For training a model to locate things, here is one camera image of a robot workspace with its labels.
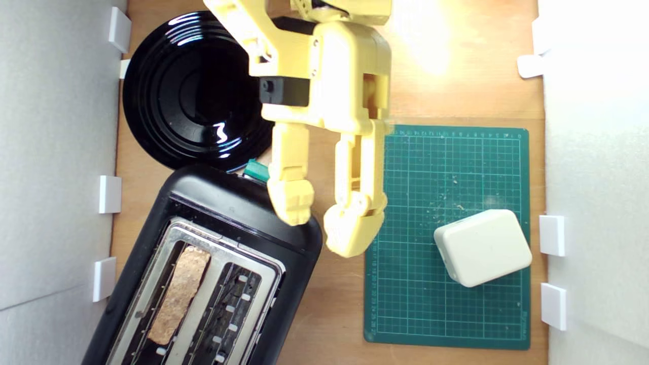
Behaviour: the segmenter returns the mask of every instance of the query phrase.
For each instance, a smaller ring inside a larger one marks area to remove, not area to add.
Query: cutting mat
[[[530,241],[524,129],[397,125],[386,138],[386,221],[366,252],[365,339],[528,349],[530,269],[465,288],[433,241],[439,226],[514,211]]]

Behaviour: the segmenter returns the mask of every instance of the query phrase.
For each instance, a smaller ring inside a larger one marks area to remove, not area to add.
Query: white box
[[[486,210],[444,225],[434,238],[448,274],[468,288],[532,263],[530,247],[510,210]]]

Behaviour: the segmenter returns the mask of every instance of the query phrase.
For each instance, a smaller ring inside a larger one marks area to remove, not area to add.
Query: white clip
[[[541,320],[560,331],[566,330],[565,289],[541,283]]]
[[[126,77],[126,70],[129,68],[130,58],[128,60],[122,60],[119,63],[119,79],[123,80]]]
[[[539,55],[522,55],[517,60],[519,75],[523,79],[541,76],[544,72],[543,57]]]
[[[122,13],[118,7],[113,6],[110,10],[108,41],[122,53],[129,52],[130,26],[131,21],[126,14]]]
[[[533,55],[522,55],[518,57],[517,64],[519,75],[523,79],[541,76],[545,72],[543,55],[552,48],[554,33],[545,18],[539,16],[532,22],[532,44]]]

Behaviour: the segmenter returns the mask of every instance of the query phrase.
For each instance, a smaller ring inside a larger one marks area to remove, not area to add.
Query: white panel
[[[114,5],[126,4],[3,1],[0,308],[87,284],[93,262],[109,254],[112,216],[97,214],[97,177],[115,173],[121,54],[106,41]],[[16,328],[18,337],[32,331]],[[34,351],[28,343],[8,346]]]
[[[565,230],[562,216],[539,216],[541,253],[565,256]]]
[[[121,212],[121,177],[99,177],[99,213]]]
[[[586,323],[569,321],[568,331],[550,328],[550,365],[647,365],[649,349]]]
[[[539,4],[561,30],[544,56],[547,212],[565,217],[570,245],[566,257],[548,258],[548,280],[570,294],[551,365],[649,359],[646,6]]]
[[[112,294],[117,274],[117,258],[108,257],[95,262],[92,301],[98,302]]]
[[[566,330],[566,290],[541,283],[541,320],[554,328]]]
[[[79,364],[106,303],[85,284],[0,310],[1,364]]]

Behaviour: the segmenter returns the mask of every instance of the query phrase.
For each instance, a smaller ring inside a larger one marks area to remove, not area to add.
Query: wooden table
[[[271,0],[281,14],[288,0]],[[131,53],[159,24],[203,10],[200,0],[130,0]],[[547,327],[541,322],[536,216],[545,210],[544,111],[540,79],[519,78],[516,58],[532,51],[536,0],[394,0],[381,29],[393,50],[391,105],[396,123],[524,127],[530,132],[532,188],[532,347],[494,351],[368,344],[363,339],[363,257],[342,259],[323,249],[279,364],[547,364]],[[333,203],[337,136],[312,129],[309,180],[321,221]],[[112,255],[121,271],[170,170],[135,142],[120,105],[117,175],[122,213],[115,216]]]

